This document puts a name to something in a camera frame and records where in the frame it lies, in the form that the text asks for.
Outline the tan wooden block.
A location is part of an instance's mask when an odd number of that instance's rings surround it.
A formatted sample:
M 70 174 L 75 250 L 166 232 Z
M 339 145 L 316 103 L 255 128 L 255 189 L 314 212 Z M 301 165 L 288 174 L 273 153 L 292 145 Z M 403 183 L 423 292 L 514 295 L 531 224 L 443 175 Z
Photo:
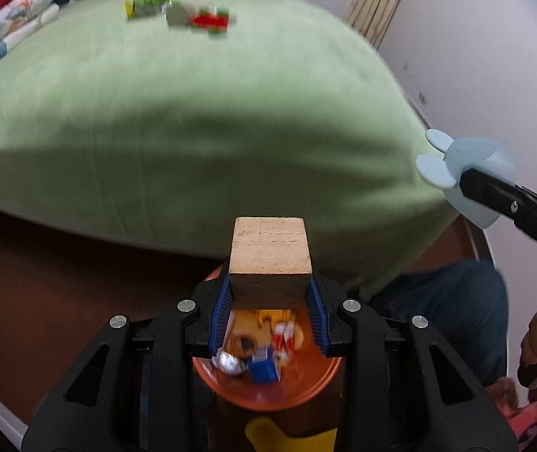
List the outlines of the tan wooden block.
M 304 220 L 240 216 L 229 279 L 238 309 L 297 309 L 313 274 Z

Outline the light blue fan-shaped toy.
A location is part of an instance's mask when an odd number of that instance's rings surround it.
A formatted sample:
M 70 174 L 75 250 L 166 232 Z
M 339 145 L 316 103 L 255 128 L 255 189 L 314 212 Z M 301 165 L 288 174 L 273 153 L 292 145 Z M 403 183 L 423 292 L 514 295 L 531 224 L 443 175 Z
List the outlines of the light blue fan-shaped toy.
M 421 154 L 416 170 L 430 186 L 443 192 L 448 203 L 478 228 L 492 226 L 499 213 L 481 200 L 480 191 L 489 181 L 513 186 L 516 165 L 511 153 L 485 138 L 450 135 L 429 128 L 426 139 L 440 155 Z

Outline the red green toy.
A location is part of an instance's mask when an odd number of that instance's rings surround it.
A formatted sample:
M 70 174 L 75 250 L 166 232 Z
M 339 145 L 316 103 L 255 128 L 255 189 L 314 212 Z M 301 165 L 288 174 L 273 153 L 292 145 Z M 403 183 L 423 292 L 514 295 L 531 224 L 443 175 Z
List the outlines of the red green toy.
M 212 35 L 224 35 L 236 20 L 236 13 L 228 8 L 201 6 L 193 12 L 190 27 Z

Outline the green snack bag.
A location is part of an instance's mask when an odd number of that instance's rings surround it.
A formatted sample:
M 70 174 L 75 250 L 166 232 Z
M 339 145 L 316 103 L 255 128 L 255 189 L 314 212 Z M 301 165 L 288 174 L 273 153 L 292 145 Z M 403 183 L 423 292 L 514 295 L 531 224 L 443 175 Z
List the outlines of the green snack bag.
M 138 18 L 156 17 L 165 13 L 172 0 L 127 0 L 125 1 L 125 15 L 128 20 Z

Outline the orange plastic trash bin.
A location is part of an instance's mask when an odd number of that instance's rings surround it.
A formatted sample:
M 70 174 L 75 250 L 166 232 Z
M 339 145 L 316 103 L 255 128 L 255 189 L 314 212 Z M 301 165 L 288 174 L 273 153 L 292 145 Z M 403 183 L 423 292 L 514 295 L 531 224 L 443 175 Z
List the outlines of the orange plastic trash bin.
M 282 411 L 313 400 L 343 363 L 323 355 L 305 303 L 258 309 L 234 305 L 224 340 L 210 358 L 195 358 L 197 376 L 217 396 L 257 412 Z

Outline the red white crumpled carton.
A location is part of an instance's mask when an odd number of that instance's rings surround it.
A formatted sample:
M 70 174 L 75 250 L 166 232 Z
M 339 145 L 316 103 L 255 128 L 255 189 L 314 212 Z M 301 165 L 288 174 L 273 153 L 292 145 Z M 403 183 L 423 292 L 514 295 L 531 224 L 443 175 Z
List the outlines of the red white crumpled carton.
M 287 364 L 295 353 L 295 323 L 279 322 L 272 332 L 273 355 L 282 364 Z

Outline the brown paper roll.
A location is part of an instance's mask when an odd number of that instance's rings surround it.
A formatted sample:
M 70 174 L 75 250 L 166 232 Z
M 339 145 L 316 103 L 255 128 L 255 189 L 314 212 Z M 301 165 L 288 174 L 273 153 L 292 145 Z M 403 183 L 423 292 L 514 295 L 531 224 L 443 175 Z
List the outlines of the brown paper roll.
M 258 348 L 258 331 L 259 328 L 255 324 L 232 328 L 227 351 L 242 360 L 250 358 Z

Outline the crushed silver can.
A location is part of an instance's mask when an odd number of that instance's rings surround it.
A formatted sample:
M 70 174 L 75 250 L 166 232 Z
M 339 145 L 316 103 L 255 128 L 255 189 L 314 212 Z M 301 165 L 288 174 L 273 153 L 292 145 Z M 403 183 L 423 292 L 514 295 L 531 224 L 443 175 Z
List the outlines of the crushed silver can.
M 211 358 L 212 365 L 226 376 L 237 377 L 246 373 L 248 370 L 246 362 L 224 350 L 219 348 L 217 354 Z

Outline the blue milk carton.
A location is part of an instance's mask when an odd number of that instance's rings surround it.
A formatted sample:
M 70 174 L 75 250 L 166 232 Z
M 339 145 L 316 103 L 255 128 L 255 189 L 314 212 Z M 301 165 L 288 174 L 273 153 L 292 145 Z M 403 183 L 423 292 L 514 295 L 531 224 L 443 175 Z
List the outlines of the blue milk carton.
M 279 363 L 270 347 L 257 349 L 248 360 L 247 367 L 256 385 L 277 383 L 281 379 Z

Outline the person's blue jeans legs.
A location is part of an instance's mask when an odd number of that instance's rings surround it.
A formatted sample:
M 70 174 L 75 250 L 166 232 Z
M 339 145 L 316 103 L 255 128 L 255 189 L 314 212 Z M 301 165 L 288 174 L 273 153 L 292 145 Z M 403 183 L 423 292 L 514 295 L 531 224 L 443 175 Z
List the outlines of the person's blue jeans legs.
M 398 321 L 426 317 L 483 386 L 506 375 L 508 289 L 491 262 L 466 259 L 403 273 L 369 299 L 369 306 Z

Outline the pink fleece left sleeve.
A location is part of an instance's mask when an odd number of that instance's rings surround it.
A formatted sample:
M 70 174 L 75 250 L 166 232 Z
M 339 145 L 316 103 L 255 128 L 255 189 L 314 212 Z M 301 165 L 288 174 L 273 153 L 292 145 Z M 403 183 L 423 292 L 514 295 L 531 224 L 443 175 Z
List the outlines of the pink fleece left sleeve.
M 537 436 L 537 388 L 529 392 L 529 404 L 519 405 L 516 383 L 508 377 L 501 377 L 486 388 L 496 407 L 513 430 L 523 451 Z

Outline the light green bed blanket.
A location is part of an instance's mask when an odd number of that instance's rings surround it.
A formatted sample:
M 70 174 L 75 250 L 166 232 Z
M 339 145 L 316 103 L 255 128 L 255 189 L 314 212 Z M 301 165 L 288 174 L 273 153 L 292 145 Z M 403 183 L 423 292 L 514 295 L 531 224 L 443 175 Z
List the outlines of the light green bed blanket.
M 0 210 L 224 257 L 239 216 L 304 220 L 322 272 L 376 293 L 452 223 L 389 67 L 303 0 L 224 6 L 223 35 L 75 1 L 0 60 Z

